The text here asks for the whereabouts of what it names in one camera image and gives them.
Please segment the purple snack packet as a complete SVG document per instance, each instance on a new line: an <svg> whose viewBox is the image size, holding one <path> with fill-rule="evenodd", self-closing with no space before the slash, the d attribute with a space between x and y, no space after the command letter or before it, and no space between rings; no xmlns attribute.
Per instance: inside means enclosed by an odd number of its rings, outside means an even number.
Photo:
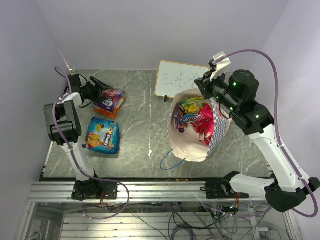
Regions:
<svg viewBox="0 0 320 240"><path fill-rule="evenodd" d="M96 103L96 107L102 109L109 114L116 115L125 101L125 91L118 88L110 88L103 90L101 93L102 102Z"/></svg>

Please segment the orange snack packet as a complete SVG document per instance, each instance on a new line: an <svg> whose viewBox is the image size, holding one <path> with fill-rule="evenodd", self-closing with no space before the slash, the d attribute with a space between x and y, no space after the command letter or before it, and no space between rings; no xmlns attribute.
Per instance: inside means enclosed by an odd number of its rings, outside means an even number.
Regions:
<svg viewBox="0 0 320 240"><path fill-rule="evenodd" d="M125 97L106 97L105 100L95 106L94 111L109 118L115 119L118 111L125 102Z"/></svg>

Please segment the yellow green snack packet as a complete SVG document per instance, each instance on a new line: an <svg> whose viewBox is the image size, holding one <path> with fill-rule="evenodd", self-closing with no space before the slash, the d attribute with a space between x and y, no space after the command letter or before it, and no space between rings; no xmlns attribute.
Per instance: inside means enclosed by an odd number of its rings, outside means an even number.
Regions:
<svg viewBox="0 0 320 240"><path fill-rule="evenodd" d="M192 97L179 103L185 114L198 114L205 104L206 103L202 97Z"/></svg>

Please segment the pink snack packet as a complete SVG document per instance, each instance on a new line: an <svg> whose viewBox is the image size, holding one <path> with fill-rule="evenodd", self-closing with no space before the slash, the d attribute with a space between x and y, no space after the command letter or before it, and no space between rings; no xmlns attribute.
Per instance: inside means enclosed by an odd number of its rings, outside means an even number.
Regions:
<svg viewBox="0 0 320 240"><path fill-rule="evenodd" d="M182 134L185 132L188 126L188 123L183 120L184 116L184 111L182 110L181 106L177 103L174 108L173 123L174 127Z"/></svg>

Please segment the red snack packet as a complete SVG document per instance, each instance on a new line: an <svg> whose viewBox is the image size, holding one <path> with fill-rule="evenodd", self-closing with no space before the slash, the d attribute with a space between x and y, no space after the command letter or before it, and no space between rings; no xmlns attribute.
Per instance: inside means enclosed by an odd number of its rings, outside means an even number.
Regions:
<svg viewBox="0 0 320 240"><path fill-rule="evenodd" d="M199 134L199 141L209 145L214 135L214 112L209 104L205 104L203 109L196 115L191 123L194 131Z"/></svg>

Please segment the blue candy packet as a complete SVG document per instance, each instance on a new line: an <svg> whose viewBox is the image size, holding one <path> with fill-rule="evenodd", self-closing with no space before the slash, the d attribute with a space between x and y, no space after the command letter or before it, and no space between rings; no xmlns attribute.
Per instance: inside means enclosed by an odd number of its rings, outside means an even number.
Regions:
<svg viewBox="0 0 320 240"><path fill-rule="evenodd" d="M82 147L101 154L117 154L120 149L119 125L114 121L93 117Z"/></svg>

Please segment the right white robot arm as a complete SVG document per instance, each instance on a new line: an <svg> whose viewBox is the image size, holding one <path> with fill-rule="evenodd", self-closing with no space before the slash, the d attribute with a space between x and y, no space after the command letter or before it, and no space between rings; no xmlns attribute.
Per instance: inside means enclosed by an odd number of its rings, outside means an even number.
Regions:
<svg viewBox="0 0 320 240"><path fill-rule="evenodd" d="M273 173L270 178L246 176L233 171L223 178L221 194L226 198L244 193L265 199L276 211L284 213L304 202L320 187L298 167L284 145L277 142L276 124L269 110L255 98L259 81L249 70L236 70L225 83L226 75L211 79L206 72L194 81L205 100L216 100L230 111L234 123L259 148Z"/></svg>

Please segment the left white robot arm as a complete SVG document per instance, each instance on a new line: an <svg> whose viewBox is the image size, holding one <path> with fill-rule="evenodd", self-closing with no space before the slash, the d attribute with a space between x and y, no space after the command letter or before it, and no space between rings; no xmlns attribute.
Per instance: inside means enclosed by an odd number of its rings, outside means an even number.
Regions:
<svg viewBox="0 0 320 240"><path fill-rule="evenodd" d="M79 74L63 75L63 78L67 81L66 92L57 102L44 106L44 115L50 140L63 149L75 171L71 198L77 201L115 199L118 185L98 177L79 142L82 127L77 113L86 100L101 103L103 91L111 86L93 76L89 80Z"/></svg>

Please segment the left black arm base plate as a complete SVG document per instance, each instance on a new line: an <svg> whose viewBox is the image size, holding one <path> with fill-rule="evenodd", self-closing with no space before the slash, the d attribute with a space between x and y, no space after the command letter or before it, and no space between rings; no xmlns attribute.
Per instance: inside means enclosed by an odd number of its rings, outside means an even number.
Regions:
<svg viewBox="0 0 320 240"><path fill-rule="evenodd" d="M117 193L118 185L116 183L89 179L75 182L71 198L77 201L98 199L115 200Z"/></svg>

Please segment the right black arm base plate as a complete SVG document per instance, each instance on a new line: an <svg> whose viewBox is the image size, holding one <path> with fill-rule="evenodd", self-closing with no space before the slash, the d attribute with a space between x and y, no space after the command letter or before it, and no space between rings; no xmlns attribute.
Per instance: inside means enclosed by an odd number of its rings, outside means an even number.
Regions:
<svg viewBox="0 0 320 240"><path fill-rule="evenodd" d="M236 197L239 197L240 199L249 198L249 195L246 193L225 193L222 189L222 184L214 181L206 182L204 186L200 187L200 191L205 192L207 199L236 199Z"/></svg>

